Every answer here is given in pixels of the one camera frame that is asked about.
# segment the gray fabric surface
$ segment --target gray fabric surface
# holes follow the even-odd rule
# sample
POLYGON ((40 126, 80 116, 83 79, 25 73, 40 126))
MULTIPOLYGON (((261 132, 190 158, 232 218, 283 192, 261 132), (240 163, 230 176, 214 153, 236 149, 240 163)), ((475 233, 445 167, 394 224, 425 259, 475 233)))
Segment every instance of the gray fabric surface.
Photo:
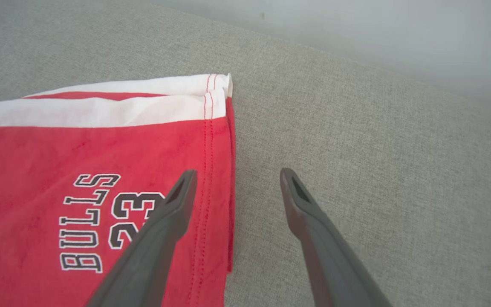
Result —
POLYGON ((491 306, 491 110, 307 47, 133 0, 0 0, 0 100, 230 72, 236 246, 226 305, 312 306, 292 167, 396 306, 491 306))

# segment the white wall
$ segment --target white wall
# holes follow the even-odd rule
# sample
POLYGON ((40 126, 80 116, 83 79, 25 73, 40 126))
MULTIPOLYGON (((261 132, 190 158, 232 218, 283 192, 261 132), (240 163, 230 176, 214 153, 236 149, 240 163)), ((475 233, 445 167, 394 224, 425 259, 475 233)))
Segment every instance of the white wall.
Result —
POLYGON ((158 0, 491 104, 491 0, 158 0))

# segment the white trim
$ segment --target white trim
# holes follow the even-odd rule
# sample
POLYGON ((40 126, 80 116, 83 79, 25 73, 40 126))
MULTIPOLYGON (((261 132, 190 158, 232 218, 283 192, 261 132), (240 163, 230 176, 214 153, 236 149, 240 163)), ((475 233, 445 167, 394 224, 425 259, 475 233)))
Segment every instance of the white trim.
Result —
POLYGON ((222 89, 224 91, 225 97, 232 97, 232 78, 230 74, 176 76, 153 78, 151 80, 114 81, 75 85, 38 93, 34 96, 64 92, 152 93, 161 95, 202 96, 206 93, 206 88, 208 91, 214 90, 214 82, 217 89, 222 89))
POLYGON ((206 79, 203 87, 204 93, 199 96, 136 97, 123 101, 101 98, 1 101, 0 126, 98 128, 164 124, 210 119, 212 106, 214 119, 226 116, 224 89, 217 86, 210 91, 211 95, 205 93, 206 79))

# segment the folded garment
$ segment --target folded garment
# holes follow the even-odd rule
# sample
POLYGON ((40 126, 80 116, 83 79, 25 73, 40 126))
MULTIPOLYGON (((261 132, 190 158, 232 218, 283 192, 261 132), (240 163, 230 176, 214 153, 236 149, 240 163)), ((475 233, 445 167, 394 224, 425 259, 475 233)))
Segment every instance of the folded garment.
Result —
POLYGON ((84 305, 186 169, 193 214, 166 307, 224 304, 232 270, 230 75, 104 82, 0 101, 0 306, 84 305))

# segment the gray textured surface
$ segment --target gray textured surface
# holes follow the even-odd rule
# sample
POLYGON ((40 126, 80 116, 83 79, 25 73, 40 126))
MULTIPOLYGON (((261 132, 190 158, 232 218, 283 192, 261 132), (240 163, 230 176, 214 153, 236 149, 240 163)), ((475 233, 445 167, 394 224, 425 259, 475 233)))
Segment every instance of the gray textured surface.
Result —
POLYGON ((236 255, 226 305, 311 306, 293 167, 396 306, 491 306, 491 111, 401 76, 135 0, 0 0, 0 100, 232 73, 236 255))

